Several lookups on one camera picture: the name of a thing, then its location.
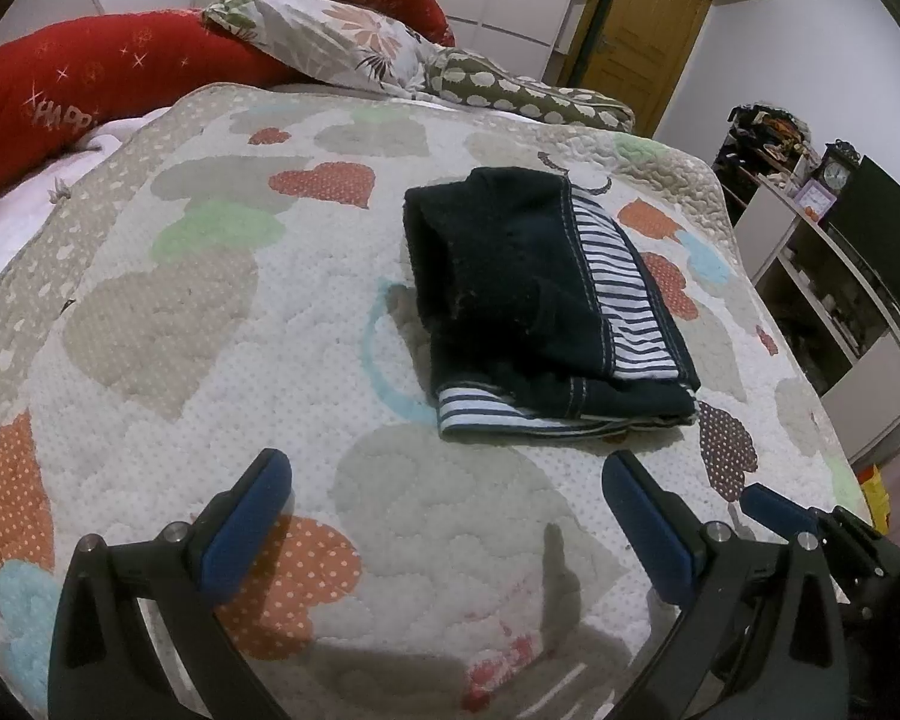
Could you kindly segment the dark striped pants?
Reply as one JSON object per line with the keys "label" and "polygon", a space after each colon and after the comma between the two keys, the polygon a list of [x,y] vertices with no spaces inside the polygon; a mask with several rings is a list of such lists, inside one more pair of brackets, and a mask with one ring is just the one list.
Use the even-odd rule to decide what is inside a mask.
{"label": "dark striped pants", "polygon": [[639,252],[564,176],[411,188],[404,234],[442,436],[689,426],[701,382]]}

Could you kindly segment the yellow cardboard box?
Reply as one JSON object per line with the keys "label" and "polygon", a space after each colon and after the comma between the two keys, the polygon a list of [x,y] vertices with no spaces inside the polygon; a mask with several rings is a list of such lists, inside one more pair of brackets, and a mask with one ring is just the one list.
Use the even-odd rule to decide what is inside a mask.
{"label": "yellow cardboard box", "polygon": [[888,535],[891,528],[891,499],[880,475],[880,468],[877,465],[865,466],[857,473],[857,479],[873,520],[873,527],[880,535]]}

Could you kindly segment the white shelf cabinet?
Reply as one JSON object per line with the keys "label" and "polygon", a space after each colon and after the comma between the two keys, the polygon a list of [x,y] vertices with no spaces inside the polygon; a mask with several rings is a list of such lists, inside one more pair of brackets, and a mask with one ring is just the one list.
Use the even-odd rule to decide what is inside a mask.
{"label": "white shelf cabinet", "polygon": [[777,187],[761,179],[735,221],[748,277],[805,372],[850,463],[900,444],[900,316]]}

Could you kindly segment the desk clock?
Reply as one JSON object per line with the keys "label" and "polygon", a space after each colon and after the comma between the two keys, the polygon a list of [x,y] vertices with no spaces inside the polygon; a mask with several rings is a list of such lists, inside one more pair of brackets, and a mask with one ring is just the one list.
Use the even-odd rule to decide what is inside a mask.
{"label": "desk clock", "polygon": [[852,143],[841,138],[828,143],[821,158],[820,165],[814,171],[813,179],[821,184],[827,192],[839,197],[847,187],[850,177],[859,167],[862,156]]}

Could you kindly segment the cluttered shoe rack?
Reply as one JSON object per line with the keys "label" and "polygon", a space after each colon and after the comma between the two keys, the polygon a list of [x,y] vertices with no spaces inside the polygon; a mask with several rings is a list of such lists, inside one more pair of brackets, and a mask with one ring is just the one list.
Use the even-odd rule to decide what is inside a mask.
{"label": "cluttered shoe rack", "polygon": [[712,163],[733,210],[743,210],[761,179],[787,188],[802,167],[816,167],[809,126],[788,110],[766,103],[738,104]]}

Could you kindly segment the heart pattern quilt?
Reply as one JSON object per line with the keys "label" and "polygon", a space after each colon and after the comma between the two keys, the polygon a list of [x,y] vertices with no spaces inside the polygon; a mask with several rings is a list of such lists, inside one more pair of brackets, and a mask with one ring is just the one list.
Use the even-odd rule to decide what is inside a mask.
{"label": "heart pattern quilt", "polygon": [[0,273],[0,676],[32,717],[69,557],[191,520],[266,447],[294,488],[222,621],[295,718],[596,718],[676,613],[600,491],[611,442],[447,440],[410,188],[564,176],[626,232],[699,419],[626,445],[706,520],[865,500],[701,160],[649,138],[212,85],[38,195]]}

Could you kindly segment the pink bed sheet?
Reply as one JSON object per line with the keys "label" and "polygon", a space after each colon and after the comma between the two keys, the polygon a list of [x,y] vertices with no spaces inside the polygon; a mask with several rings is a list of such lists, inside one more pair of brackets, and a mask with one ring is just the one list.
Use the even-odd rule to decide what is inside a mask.
{"label": "pink bed sheet", "polygon": [[94,128],[61,158],[51,160],[0,195],[0,273],[52,213],[56,200],[112,156],[144,125],[167,112],[158,107],[141,117],[116,119]]}

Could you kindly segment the wooden door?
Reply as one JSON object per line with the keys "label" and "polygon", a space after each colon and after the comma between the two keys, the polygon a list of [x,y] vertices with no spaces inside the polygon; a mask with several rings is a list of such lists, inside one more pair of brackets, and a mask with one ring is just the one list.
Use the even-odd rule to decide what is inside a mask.
{"label": "wooden door", "polygon": [[632,132],[660,124],[712,0],[587,0],[559,83],[629,106]]}

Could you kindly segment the olive dotted pillow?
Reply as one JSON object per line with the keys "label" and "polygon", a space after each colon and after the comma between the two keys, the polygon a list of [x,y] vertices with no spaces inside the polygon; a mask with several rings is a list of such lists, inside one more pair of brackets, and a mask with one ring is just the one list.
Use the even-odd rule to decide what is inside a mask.
{"label": "olive dotted pillow", "polygon": [[631,133],[635,125],[634,111],[616,98],[512,75],[484,55],[458,47],[444,47],[427,60],[425,87],[447,103],[502,110],[545,124],[624,133]]}

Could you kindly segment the long red bolster pillow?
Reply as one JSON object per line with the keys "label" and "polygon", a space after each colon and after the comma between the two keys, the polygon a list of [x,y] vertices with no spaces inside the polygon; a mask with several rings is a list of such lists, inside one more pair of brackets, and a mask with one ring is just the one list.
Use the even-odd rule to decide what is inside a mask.
{"label": "long red bolster pillow", "polygon": [[84,16],[0,46],[0,193],[89,130],[211,83],[272,88],[298,71],[196,10]]}

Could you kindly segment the floral white pillow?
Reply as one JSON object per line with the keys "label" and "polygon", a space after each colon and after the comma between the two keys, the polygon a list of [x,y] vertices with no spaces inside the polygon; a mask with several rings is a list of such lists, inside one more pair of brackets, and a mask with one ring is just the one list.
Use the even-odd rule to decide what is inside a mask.
{"label": "floral white pillow", "polygon": [[317,82],[409,98],[440,47],[401,21],[333,0],[219,0],[203,18]]}

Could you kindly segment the grey headboard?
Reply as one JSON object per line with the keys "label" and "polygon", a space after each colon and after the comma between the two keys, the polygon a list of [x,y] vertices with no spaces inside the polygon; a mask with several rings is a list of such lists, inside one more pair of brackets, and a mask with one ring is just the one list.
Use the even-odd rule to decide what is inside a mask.
{"label": "grey headboard", "polygon": [[100,0],[14,0],[0,20],[0,46],[45,26],[103,13]]}

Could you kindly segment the small picture frame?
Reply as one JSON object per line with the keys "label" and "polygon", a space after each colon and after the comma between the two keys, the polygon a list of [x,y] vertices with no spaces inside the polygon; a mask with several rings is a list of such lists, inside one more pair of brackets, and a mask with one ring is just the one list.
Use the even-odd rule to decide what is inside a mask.
{"label": "small picture frame", "polygon": [[816,179],[809,179],[802,187],[798,188],[793,201],[800,208],[803,216],[819,223],[836,204],[837,197],[824,184]]}

